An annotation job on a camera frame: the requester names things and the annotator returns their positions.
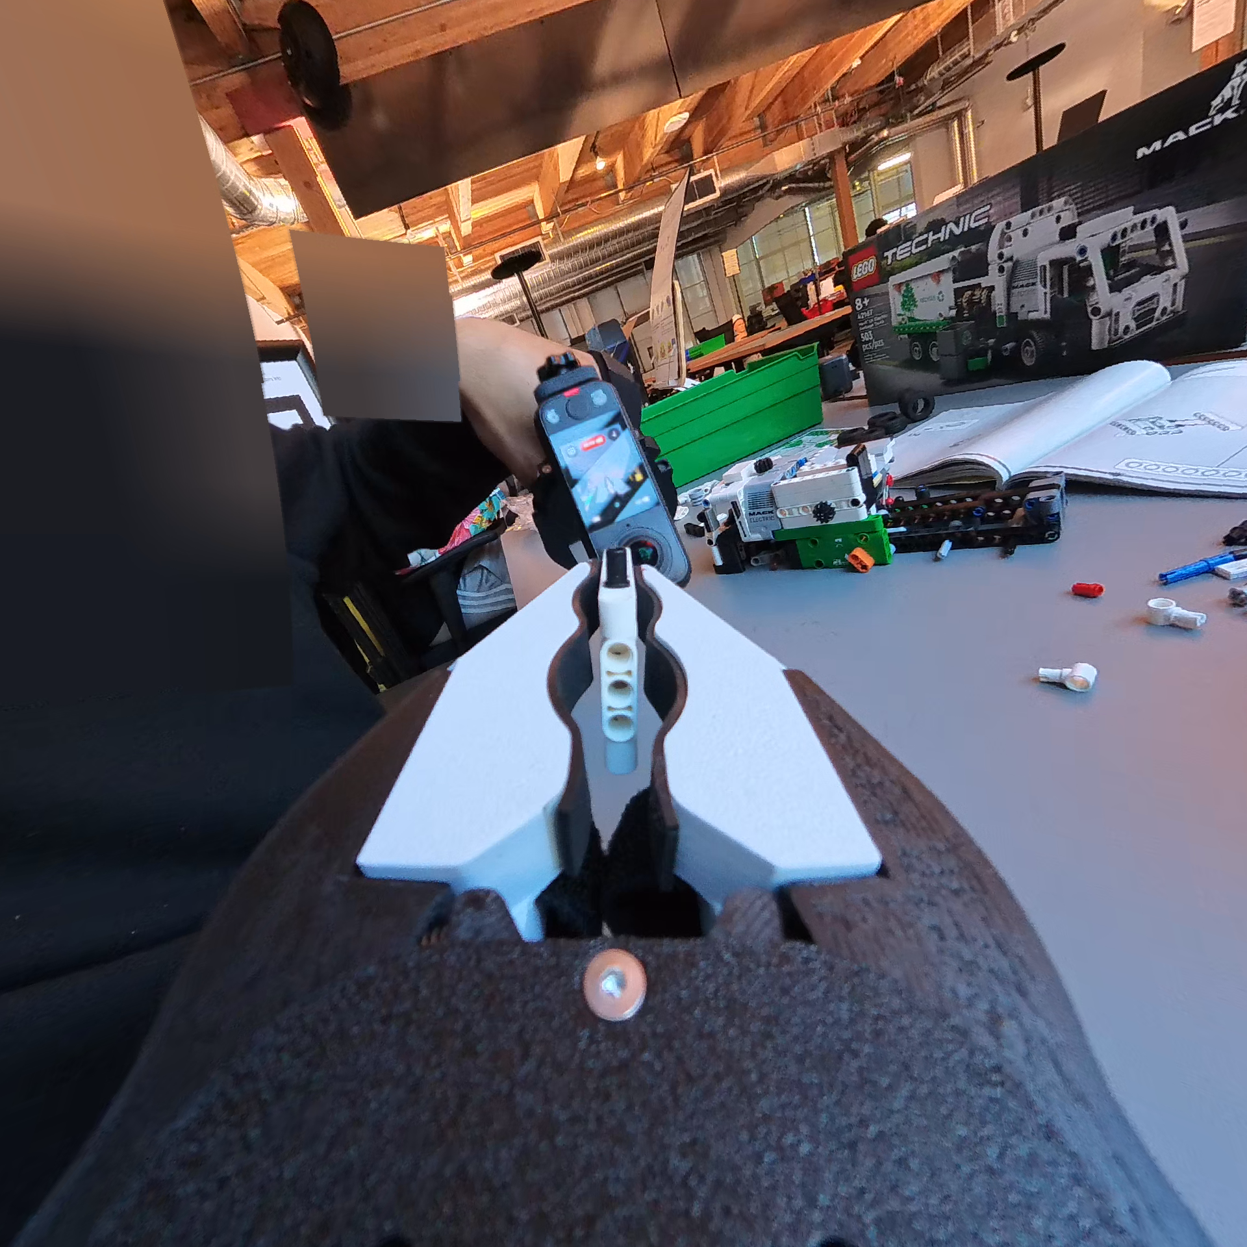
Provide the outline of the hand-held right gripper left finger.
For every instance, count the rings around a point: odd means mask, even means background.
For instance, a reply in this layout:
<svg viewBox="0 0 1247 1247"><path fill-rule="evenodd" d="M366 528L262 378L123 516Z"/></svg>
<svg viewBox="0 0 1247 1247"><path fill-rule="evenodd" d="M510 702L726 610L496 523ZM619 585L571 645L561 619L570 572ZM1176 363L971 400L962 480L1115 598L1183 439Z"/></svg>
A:
<svg viewBox="0 0 1247 1247"><path fill-rule="evenodd" d="M592 833L572 711L591 687L598 565L576 565L461 657L356 865L370 878L501 896L522 939L539 894L576 875Z"/></svg>

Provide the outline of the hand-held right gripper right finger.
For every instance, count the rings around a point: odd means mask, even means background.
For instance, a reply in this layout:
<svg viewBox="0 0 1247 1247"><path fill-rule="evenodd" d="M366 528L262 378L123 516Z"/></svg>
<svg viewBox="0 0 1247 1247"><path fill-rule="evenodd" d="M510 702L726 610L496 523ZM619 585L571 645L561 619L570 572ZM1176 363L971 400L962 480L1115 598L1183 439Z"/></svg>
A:
<svg viewBox="0 0 1247 1247"><path fill-rule="evenodd" d="M797 674L656 568L637 572L661 885L718 914L734 894L873 876L883 862Z"/></svg>

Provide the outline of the short white lego beam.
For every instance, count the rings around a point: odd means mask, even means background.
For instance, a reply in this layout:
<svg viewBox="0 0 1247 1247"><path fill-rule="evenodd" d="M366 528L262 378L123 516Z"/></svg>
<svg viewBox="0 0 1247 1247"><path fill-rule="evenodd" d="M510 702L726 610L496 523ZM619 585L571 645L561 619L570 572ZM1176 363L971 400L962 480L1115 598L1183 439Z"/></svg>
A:
<svg viewBox="0 0 1247 1247"><path fill-rule="evenodd" d="M604 761L609 772L628 774L637 763L636 719L640 692L637 598L630 571L611 571L604 565L597 602Z"/></svg>

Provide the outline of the person's left forearm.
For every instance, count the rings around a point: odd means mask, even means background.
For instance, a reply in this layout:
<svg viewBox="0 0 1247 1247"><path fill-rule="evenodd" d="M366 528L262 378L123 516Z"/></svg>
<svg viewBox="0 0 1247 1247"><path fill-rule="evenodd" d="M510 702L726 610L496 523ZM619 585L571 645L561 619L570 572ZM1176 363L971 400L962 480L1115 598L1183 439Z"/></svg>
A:
<svg viewBox="0 0 1247 1247"><path fill-rule="evenodd" d="M461 318L454 331L466 420L506 471L530 487L546 458L535 427L537 370L567 348L497 319Z"/></svg>

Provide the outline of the white lego truck model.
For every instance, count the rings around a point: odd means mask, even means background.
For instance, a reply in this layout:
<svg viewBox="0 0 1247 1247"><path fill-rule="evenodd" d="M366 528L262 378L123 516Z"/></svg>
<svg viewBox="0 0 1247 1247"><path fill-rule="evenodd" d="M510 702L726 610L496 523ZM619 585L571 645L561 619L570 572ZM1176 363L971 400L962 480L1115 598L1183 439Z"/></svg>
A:
<svg viewBox="0 0 1247 1247"><path fill-rule="evenodd" d="M1063 529L1063 474L1005 488L893 489L895 440L796 442L743 459L706 485L697 522L718 575L754 566L867 572L898 553L943 559L962 550L1053 544Z"/></svg>

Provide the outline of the blue lego axle pin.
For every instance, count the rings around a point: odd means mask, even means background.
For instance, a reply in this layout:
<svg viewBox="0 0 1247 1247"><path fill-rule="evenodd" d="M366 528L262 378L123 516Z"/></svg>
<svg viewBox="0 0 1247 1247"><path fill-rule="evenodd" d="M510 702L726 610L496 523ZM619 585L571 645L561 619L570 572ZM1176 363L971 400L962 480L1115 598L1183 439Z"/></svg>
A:
<svg viewBox="0 0 1247 1247"><path fill-rule="evenodd" d="M1231 549L1227 553L1199 558L1191 563L1160 571L1157 583L1163 585L1179 584L1206 574L1226 580L1243 580L1245 578L1245 549Z"/></svg>

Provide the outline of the lego set box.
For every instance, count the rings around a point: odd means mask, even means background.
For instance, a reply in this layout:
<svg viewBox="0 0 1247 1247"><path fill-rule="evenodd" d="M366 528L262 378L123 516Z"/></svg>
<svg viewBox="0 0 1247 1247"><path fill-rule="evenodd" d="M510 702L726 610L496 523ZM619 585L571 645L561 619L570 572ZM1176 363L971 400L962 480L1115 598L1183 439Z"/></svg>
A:
<svg viewBox="0 0 1247 1247"><path fill-rule="evenodd" d="M844 264L875 406L1243 348L1244 53L889 226Z"/></svg>

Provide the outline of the colourful patterned cloth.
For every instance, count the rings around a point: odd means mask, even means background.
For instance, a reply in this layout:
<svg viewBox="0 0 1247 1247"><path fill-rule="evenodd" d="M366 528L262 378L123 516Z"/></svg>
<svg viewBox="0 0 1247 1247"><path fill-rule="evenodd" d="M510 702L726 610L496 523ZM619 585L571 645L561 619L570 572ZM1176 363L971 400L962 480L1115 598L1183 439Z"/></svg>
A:
<svg viewBox="0 0 1247 1247"><path fill-rule="evenodd" d="M418 548L407 554L407 562L411 567L418 567L432 562L435 558L446 554L454 548L465 544L470 539L485 532L506 514L506 492L502 487L496 487L480 504L472 507L469 514L456 524L445 544L437 548Z"/></svg>

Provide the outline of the green plastic bin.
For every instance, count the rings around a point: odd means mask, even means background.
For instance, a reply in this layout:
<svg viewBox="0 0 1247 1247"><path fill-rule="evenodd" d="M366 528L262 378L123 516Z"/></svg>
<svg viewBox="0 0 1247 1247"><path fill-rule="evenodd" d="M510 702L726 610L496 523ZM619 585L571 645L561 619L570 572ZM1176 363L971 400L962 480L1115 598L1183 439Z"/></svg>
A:
<svg viewBox="0 0 1247 1247"><path fill-rule="evenodd" d="M748 363L641 409L640 429L652 437L682 488L754 459L822 422L815 345Z"/></svg>

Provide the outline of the black chair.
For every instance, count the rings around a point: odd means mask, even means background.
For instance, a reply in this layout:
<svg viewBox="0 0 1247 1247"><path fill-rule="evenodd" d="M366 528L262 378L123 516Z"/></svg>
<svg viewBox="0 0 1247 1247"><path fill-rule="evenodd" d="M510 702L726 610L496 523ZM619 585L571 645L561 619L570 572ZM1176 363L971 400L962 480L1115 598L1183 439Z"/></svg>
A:
<svg viewBox="0 0 1247 1247"><path fill-rule="evenodd" d="M501 537L504 515L431 561L356 580L343 593L319 588L331 637L374 691L452 662L517 611Z"/></svg>

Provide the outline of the white standing banner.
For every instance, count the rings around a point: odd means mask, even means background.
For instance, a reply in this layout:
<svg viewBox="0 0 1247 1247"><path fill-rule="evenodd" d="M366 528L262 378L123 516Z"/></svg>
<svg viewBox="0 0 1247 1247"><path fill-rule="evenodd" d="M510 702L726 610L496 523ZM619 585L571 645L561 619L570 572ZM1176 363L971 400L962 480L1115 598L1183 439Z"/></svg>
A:
<svg viewBox="0 0 1247 1247"><path fill-rule="evenodd" d="M653 359L649 388L654 392L676 389L685 376L675 258L688 183L689 170L684 168L662 207L653 257L648 310Z"/></svg>

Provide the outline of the black floor lamp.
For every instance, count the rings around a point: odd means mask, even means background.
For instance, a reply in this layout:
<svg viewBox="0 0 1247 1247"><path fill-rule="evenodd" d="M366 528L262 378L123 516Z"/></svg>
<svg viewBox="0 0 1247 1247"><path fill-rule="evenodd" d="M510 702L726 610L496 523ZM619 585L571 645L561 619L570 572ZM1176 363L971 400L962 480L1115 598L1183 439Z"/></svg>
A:
<svg viewBox="0 0 1247 1247"><path fill-rule="evenodd" d="M1062 54L1065 49L1066 49L1066 41L1063 40L1056 41L1052 45L1044 48L1043 50L1027 57L1023 62L1018 63L1005 74L1005 81L1008 83L1014 83L1022 79L1028 79L1030 81L1034 142L1035 142L1036 153L1043 151L1045 148L1041 71L1054 58Z"/></svg>
<svg viewBox="0 0 1247 1247"><path fill-rule="evenodd" d="M526 272L544 259L544 250L537 244L513 248L505 254L500 254L489 272L493 281L504 281L511 277L517 281L537 336L544 336L544 326L541 313L527 283Z"/></svg>

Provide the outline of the black overhead panel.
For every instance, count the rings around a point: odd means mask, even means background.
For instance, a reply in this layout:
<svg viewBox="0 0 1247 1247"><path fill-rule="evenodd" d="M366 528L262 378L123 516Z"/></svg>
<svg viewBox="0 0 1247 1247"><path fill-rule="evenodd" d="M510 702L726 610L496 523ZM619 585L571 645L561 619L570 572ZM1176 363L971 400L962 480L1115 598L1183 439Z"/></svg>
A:
<svg viewBox="0 0 1247 1247"><path fill-rule="evenodd" d="M310 126L366 215L901 13L900 1L595 1L343 87Z"/></svg>

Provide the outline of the black round wheel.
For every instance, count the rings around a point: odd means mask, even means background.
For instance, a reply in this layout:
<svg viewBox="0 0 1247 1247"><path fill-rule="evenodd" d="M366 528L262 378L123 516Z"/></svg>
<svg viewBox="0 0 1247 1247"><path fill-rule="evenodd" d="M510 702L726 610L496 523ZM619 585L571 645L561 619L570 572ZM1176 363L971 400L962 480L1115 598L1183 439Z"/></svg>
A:
<svg viewBox="0 0 1247 1247"><path fill-rule="evenodd" d="M306 1L283 2L276 22L285 77L304 115L320 129L341 128L350 119L352 90L340 77L328 23Z"/></svg>

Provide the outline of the silver air duct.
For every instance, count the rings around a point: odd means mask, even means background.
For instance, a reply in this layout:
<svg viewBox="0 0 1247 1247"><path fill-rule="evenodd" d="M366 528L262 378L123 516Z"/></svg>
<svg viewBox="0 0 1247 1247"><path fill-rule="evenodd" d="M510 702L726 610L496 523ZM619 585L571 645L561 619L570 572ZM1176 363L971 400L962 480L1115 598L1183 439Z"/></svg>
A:
<svg viewBox="0 0 1247 1247"><path fill-rule="evenodd" d="M223 206L230 215L248 227L306 223L304 207L288 183L248 172L204 116L198 116L198 124Z"/></svg>

